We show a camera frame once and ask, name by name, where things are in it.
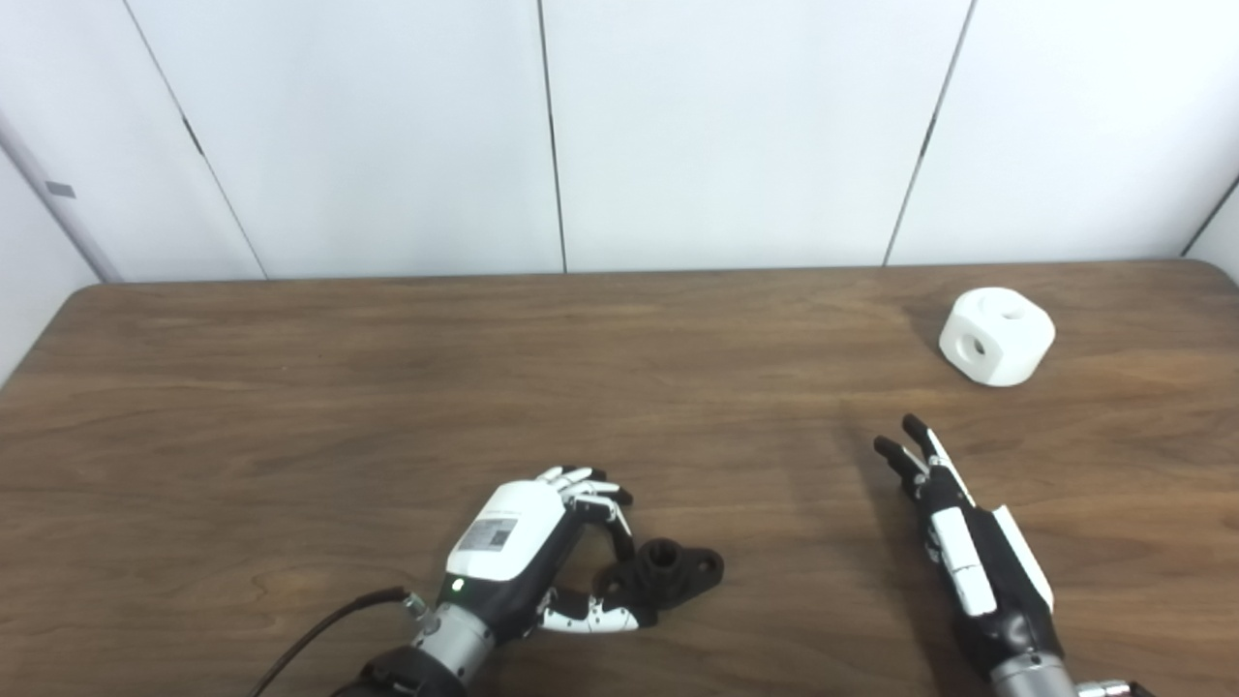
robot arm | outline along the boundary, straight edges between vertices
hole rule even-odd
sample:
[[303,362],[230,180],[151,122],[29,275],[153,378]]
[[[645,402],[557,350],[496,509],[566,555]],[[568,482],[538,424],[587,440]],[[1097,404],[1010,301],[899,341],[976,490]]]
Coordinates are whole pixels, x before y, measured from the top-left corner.
[[923,458],[885,437],[873,449],[916,506],[926,551],[949,589],[955,643],[973,670],[999,697],[1147,696],[1135,683],[1072,682],[1054,633],[1053,592],[1011,513],[976,505],[921,420],[906,416],[903,431]]
[[[598,634],[650,626],[657,610],[721,581],[722,560],[707,550],[652,541],[634,552],[621,510],[628,504],[627,491],[589,468],[551,468],[499,487],[449,555],[437,607],[414,641],[373,659],[333,697],[463,696],[491,651],[536,628]],[[592,594],[555,588],[586,525],[610,532],[617,563],[598,576]]]

sticker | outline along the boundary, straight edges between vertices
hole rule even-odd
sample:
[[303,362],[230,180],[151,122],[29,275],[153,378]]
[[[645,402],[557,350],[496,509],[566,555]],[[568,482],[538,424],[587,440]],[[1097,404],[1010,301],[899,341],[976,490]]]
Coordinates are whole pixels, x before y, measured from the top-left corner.
[[473,521],[457,550],[461,552],[502,552],[514,527],[517,527],[517,519]]

white cube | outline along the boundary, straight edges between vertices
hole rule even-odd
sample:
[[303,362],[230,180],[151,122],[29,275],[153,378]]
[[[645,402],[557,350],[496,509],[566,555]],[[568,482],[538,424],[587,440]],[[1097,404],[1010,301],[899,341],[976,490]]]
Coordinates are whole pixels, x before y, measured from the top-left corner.
[[955,300],[938,347],[969,379],[992,387],[1032,376],[1054,342],[1054,322],[1010,287],[978,287]]

bolt hole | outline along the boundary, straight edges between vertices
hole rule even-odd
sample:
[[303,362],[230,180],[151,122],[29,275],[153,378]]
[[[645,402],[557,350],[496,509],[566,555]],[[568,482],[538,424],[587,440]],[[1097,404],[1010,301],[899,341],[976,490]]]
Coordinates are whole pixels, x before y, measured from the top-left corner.
[[670,542],[657,542],[649,551],[649,561],[659,568],[674,567],[680,561],[680,551]]
[[971,333],[965,333],[959,337],[958,352],[960,357],[969,361],[979,361],[985,358],[985,344]]

wooden table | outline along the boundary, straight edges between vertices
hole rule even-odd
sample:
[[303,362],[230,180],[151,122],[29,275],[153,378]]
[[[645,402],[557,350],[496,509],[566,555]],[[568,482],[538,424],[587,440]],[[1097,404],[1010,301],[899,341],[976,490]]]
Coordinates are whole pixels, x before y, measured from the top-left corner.
[[[1058,324],[1021,387],[935,348],[991,284]],[[0,693],[243,695],[354,595],[434,593],[497,485],[572,463],[726,579],[648,631],[504,647],[477,695],[985,695],[870,451],[908,411],[1011,505],[1077,680],[1239,695],[1239,292],[1191,261],[88,288],[0,392]],[[406,631],[356,615],[270,695]]]

